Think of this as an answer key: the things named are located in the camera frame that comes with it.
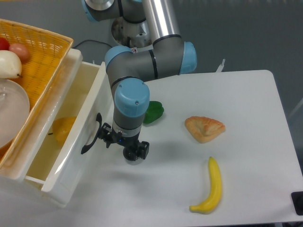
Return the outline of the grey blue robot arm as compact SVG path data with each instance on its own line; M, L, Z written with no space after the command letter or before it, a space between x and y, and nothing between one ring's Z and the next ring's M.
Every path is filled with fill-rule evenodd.
M105 55L114 115L111 125L100 123L95 136L107 146L121 145L129 161L145 159L149 143L138 138L150 103L147 82L193 72L197 66L194 45L182 40L170 0L85 0L82 5L90 20L121 17L148 28L151 49L134 53L118 45Z

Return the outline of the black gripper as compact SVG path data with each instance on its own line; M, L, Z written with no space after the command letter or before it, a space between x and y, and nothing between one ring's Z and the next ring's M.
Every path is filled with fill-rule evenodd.
M102 124L98 129L98 138L103 140L106 144L106 148L109 148L111 144L118 144L127 148L134 153L134 161L138 159L145 160L149 153L149 142L139 141L140 131L135 130L118 130L112 129L108 123Z

